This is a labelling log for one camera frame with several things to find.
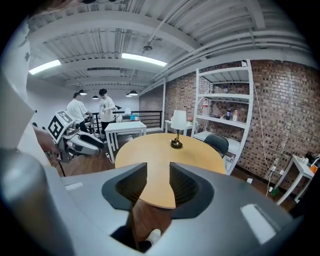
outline white lampshade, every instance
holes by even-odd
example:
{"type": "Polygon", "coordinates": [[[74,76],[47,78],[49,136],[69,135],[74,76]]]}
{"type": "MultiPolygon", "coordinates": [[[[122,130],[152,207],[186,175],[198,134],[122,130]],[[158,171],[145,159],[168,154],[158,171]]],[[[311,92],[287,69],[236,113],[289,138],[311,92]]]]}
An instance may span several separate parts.
{"type": "Polygon", "coordinates": [[[124,114],[125,115],[131,115],[131,109],[129,107],[126,107],[125,111],[124,111],[124,114]]]}
{"type": "Polygon", "coordinates": [[[187,112],[184,110],[175,110],[171,121],[171,128],[184,130],[187,127],[187,112]]]}

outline man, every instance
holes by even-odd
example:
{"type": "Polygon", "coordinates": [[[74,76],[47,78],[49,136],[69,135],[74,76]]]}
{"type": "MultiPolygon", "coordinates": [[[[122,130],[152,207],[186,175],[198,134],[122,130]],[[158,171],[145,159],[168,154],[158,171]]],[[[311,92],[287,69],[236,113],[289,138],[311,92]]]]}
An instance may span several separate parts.
{"type": "Polygon", "coordinates": [[[114,119],[115,115],[113,114],[113,110],[116,108],[113,100],[107,95],[106,89],[99,90],[99,95],[101,96],[100,100],[100,110],[99,116],[101,119],[102,130],[101,133],[105,134],[105,129],[114,119]]]}
{"type": "Polygon", "coordinates": [[[87,133],[87,128],[85,125],[85,115],[91,115],[91,112],[89,112],[85,105],[80,101],[81,100],[81,94],[79,92],[76,92],[73,95],[73,100],[66,106],[66,113],[75,120],[76,123],[79,123],[80,130],[87,133]]]}

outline round wooden table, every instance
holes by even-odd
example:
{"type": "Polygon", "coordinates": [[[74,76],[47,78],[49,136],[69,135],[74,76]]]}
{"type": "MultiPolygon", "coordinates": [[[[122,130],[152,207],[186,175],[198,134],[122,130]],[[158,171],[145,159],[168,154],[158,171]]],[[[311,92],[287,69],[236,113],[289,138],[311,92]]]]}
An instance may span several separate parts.
{"type": "Polygon", "coordinates": [[[167,209],[176,207],[174,192],[170,186],[170,162],[197,166],[216,173],[225,174],[221,156],[204,142],[180,135],[183,146],[175,149],[170,140],[172,133],[154,133],[135,138],[121,147],[116,155],[115,167],[147,163],[147,183],[140,195],[146,203],[167,209]]]}

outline table lamp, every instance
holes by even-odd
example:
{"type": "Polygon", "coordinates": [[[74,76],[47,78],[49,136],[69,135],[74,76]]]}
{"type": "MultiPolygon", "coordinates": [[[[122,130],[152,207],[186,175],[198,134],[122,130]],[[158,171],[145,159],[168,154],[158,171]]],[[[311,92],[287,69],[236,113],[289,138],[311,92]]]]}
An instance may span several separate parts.
{"type": "Polygon", "coordinates": [[[176,138],[171,140],[171,147],[181,149],[182,143],[179,141],[179,131],[187,127],[187,112],[184,110],[175,110],[171,121],[171,128],[176,129],[176,138]]]}

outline black chair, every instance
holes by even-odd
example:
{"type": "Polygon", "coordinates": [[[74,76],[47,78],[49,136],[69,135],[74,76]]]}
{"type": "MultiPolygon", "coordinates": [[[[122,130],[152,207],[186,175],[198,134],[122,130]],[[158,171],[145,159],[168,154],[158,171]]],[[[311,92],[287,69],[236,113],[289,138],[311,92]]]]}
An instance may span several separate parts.
{"type": "Polygon", "coordinates": [[[208,135],[204,141],[204,143],[209,144],[211,147],[213,147],[216,151],[218,151],[220,154],[222,154],[222,158],[226,155],[229,149],[229,142],[226,138],[217,135],[217,134],[210,134],[208,135]]]}

